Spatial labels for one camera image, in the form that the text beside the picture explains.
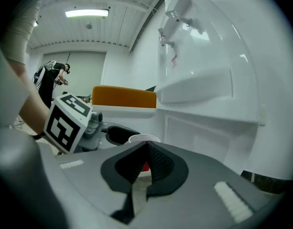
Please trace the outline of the white hinged door panel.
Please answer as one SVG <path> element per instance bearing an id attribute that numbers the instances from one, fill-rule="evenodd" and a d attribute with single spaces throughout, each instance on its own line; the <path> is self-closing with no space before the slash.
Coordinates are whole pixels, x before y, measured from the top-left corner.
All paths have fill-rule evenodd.
<path id="1" fill-rule="evenodd" d="M 94 112 L 102 112 L 104 118 L 151 118 L 156 108 L 92 105 Z"/>

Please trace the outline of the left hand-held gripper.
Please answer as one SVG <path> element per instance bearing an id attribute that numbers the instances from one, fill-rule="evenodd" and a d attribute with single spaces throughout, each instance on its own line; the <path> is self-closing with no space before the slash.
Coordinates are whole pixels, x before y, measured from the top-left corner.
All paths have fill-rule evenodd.
<path id="1" fill-rule="evenodd" d="M 56 97 L 52 102 L 44 133 L 63 154 L 95 151 L 124 145 L 137 131 L 110 126 L 102 112 L 93 111 L 73 94 Z"/>

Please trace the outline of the person's beige shirt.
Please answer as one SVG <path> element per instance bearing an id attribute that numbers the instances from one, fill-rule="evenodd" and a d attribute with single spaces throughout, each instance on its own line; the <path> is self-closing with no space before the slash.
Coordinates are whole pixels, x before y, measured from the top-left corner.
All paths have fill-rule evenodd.
<path id="1" fill-rule="evenodd" d="M 0 0 L 0 127 L 13 124 L 28 98 L 27 89 L 8 60 L 25 65 L 27 45 L 41 3 L 42 0 Z"/>

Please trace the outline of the white water dispenser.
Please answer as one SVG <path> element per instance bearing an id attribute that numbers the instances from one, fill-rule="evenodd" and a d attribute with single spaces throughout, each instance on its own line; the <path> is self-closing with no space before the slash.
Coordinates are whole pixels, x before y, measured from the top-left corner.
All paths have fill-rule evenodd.
<path id="1" fill-rule="evenodd" d="M 176 10 L 192 26 L 166 15 Z M 165 143 L 212 157 L 237 174 L 252 152 L 261 103 L 258 79 L 247 45 L 231 20 L 210 0 L 165 0 L 159 26 L 174 48 L 161 46 L 158 33 L 156 89 L 190 72 L 228 68 L 233 94 L 200 102 L 162 104 Z"/>

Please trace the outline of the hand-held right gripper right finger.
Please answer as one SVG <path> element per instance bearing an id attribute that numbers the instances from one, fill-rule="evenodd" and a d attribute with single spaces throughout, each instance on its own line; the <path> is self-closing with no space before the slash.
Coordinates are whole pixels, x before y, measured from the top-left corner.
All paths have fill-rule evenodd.
<path id="1" fill-rule="evenodd" d="M 216 159 L 158 142 L 149 146 L 174 162 L 166 180 L 152 187 L 170 189 L 187 178 L 171 194 L 149 197 L 133 219 L 136 229 L 256 229 L 280 201 Z"/>

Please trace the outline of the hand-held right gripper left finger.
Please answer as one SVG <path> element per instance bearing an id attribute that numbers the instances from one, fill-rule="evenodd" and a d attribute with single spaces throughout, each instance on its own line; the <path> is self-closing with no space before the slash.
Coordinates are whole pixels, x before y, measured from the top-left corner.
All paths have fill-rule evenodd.
<path id="1" fill-rule="evenodd" d="M 110 215 L 123 208 L 126 194 L 112 191 L 100 169 L 106 159 L 134 146 L 55 156 L 49 145 L 39 143 L 46 176 L 69 225 L 121 225 Z"/>

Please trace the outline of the long ceiling light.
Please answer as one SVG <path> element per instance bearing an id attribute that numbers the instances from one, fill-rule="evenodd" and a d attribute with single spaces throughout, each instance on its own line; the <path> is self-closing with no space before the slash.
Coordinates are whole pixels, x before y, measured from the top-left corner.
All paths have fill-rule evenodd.
<path id="1" fill-rule="evenodd" d="M 83 16 L 107 17 L 109 15 L 109 10 L 104 10 L 104 9 L 70 10 L 70 11 L 66 11 L 65 15 L 67 18 L 83 17 Z"/>

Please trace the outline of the white drip tray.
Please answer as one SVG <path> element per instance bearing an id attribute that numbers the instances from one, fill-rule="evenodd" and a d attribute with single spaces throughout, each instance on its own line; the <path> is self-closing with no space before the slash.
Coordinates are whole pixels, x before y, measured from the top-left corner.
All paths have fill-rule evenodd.
<path id="1" fill-rule="evenodd" d="M 228 68 L 190 72 L 156 89 L 162 104 L 200 102 L 232 94 L 232 76 Z"/>

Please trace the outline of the chrome faucet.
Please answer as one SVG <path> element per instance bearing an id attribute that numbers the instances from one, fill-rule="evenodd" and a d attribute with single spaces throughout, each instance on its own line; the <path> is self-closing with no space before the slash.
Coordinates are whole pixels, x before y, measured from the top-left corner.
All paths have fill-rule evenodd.
<path id="1" fill-rule="evenodd" d="M 180 13 L 176 10 L 167 11 L 166 15 L 169 18 L 174 18 L 176 20 L 176 22 L 182 22 L 182 23 L 186 24 L 188 27 L 192 26 L 192 24 L 193 24 L 193 20 L 191 18 L 185 18 L 185 17 L 181 16 Z"/>

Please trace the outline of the red cup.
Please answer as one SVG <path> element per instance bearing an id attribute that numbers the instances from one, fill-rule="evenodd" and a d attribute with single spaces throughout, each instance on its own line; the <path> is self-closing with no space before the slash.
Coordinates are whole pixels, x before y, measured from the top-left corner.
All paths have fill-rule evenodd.
<path id="1" fill-rule="evenodd" d="M 155 142 L 161 142 L 161 140 L 153 135 L 147 135 L 147 134 L 137 134 L 129 137 L 127 140 L 126 144 L 133 143 L 133 142 L 138 142 L 138 141 L 155 141 Z M 150 176 L 150 168 L 148 163 L 145 163 L 144 167 L 141 170 L 141 173 L 139 174 L 140 177 L 143 176 Z"/>

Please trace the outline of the person's left forearm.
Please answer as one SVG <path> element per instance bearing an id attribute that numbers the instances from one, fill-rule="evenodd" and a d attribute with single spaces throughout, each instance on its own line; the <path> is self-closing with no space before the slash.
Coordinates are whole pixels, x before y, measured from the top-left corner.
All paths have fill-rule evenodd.
<path id="1" fill-rule="evenodd" d="M 28 91 L 28 98 L 21 108 L 20 117 L 36 134 L 41 134 L 49 115 L 49 108 L 44 104 L 34 84 L 28 78 L 25 65 L 13 60 L 8 60 L 8 62 Z"/>

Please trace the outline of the orange sofa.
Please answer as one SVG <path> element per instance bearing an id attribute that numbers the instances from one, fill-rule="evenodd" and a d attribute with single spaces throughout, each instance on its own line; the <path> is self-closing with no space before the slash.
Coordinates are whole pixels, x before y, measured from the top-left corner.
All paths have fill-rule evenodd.
<path id="1" fill-rule="evenodd" d="M 132 88 L 96 85 L 92 90 L 92 105 L 156 108 L 155 92 Z"/>

